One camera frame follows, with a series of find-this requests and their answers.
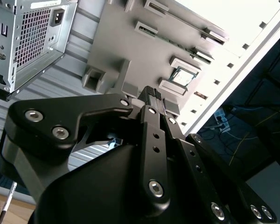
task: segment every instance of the metal bracket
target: metal bracket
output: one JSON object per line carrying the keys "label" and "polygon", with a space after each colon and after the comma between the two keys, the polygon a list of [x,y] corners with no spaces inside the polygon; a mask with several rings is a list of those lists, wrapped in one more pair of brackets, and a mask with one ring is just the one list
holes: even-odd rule
{"label": "metal bracket", "polygon": [[160,129],[160,114],[152,106],[142,107],[141,122],[140,189],[146,215],[158,216],[170,204],[165,132]]}

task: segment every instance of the white metal frame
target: white metal frame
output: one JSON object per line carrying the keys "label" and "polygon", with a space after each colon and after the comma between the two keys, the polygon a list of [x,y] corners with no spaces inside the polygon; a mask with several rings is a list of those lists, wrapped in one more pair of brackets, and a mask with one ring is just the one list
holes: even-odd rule
{"label": "white metal frame", "polygon": [[256,64],[266,55],[270,48],[280,39],[280,10],[266,25],[263,31],[251,44],[245,54],[240,57],[238,63],[232,68],[232,79],[225,87],[217,94],[208,106],[201,111],[200,115],[196,116],[184,128],[183,134],[197,133],[212,114],[220,107],[220,105],[229,97],[229,95],[237,88],[244,80]]}

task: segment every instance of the rectangular cutout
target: rectangular cutout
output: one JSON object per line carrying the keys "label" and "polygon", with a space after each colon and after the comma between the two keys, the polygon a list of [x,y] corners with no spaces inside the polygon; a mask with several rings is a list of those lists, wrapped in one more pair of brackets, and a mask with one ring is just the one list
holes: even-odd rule
{"label": "rectangular cutout", "polygon": [[214,39],[211,39],[204,34],[201,35],[201,38],[206,40],[209,43],[212,43],[212,44],[216,45],[216,46],[222,46],[224,44],[224,42],[223,43],[222,42],[217,42]]}
{"label": "rectangular cutout", "polygon": [[197,54],[198,56],[203,57],[203,58],[205,58],[206,60],[208,60],[210,62],[214,61],[214,58],[208,52],[205,52],[205,51],[203,51],[201,49],[198,49],[198,48],[194,48],[193,52],[195,54]]}
{"label": "rectangular cutout", "polygon": [[221,35],[215,33],[214,31],[211,31],[211,30],[208,29],[208,28],[206,28],[204,31],[205,31],[206,33],[208,33],[209,35],[213,36],[214,38],[218,39],[219,41],[221,41],[221,42],[222,42],[222,45],[223,45],[225,42],[228,41],[227,38],[225,38],[225,37],[223,37],[223,36],[221,36]]}
{"label": "rectangular cutout", "polygon": [[185,70],[188,70],[188,71],[190,71],[190,72],[193,72],[194,74],[198,74],[199,72],[201,72],[201,69],[200,68],[198,68],[197,66],[195,66],[195,65],[192,65],[192,64],[190,64],[190,63],[188,63],[188,62],[186,62],[186,61],[184,61],[184,60],[182,60],[182,59],[180,59],[180,58],[178,58],[178,57],[176,57],[176,56],[173,56],[172,58],[171,58],[171,60],[170,60],[170,65],[171,65],[171,67],[173,67],[173,68],[178,68],[178,67],[181,67],[181,68],[183,68],[183,69],[185,69]]}
{"label": "rectangular cutout", "polygon": [[1,23],[1,27],[0,27],[1,35],[7,37],[7,32],[8,32],[8,26]]}
{"label": "rectangular cutout", "polygon": [[137,22],[135,31],[150,38],[155,38],[156,34],[158,33],[156,28],[150,27],[140,21]]}
{"label": "rectangular cutout", "polygon": [[200,97],[200,98],[202,98],[202,99],[207,99],[208,97],[207,96],[205,96],[205,95],[203,95],[203,94],[201,94],[201,93],[199,93],[199,92],[194,92],[194,95],[196,95],[196,96],[198,96],[198,97]]}
{"label": "rectangular cutout", "polygon": [[161,17],[165,17],[166,13],[164,12],[168,12],[169,8],[155,0],[147,0],[145,3],[144,8],[146,8],[147,10],[151,11],[152,13],[155,13]]}
{"label": "rectangular cutout", "polygon": [[188,89],[182,85],[171,82],[164,78],[161,79],[159,87],[163,90],[173,93],[176,96],[183,97]]}

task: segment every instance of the square hole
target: square hole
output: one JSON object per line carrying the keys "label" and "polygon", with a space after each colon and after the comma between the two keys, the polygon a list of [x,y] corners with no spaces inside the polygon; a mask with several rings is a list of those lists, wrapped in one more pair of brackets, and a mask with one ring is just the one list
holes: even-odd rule
{"label": "square hole", "polygon": [[229,68],[232,68],[234,66],[234,64],[232,64],[232,63],[229,63],[228,65],[227,65],[227,67],[229,67]]}
{"label": "square hole", "polygon": [[265,22],[261,22],[261,24],[259,26],[260,26],[260,28],[264,29],[266,27],[266,23]]}
{"label": "square hole", "polygon": [[215,81],[214,81],[214,84],[219,85],[220,82],[219,82],[218,80],[215,80]]}
{"label": "square hole", "polygon": [[245,44],[243,45],[243,48],[244,48],[245,50],[247,50],[247,49],[249,48],[249,45],[245,43]]}

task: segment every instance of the power connector socket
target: power connector socket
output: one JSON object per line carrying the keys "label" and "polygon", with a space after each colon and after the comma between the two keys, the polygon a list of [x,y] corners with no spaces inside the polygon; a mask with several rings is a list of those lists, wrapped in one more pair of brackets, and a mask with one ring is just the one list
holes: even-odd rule
{"label": "power connector socket", "polygon": [[64,15],[64,9],[62,9],[62,8],[56,9],[52,15],[51,26],[52,27],[59,26],[62,22],[63,15]]}

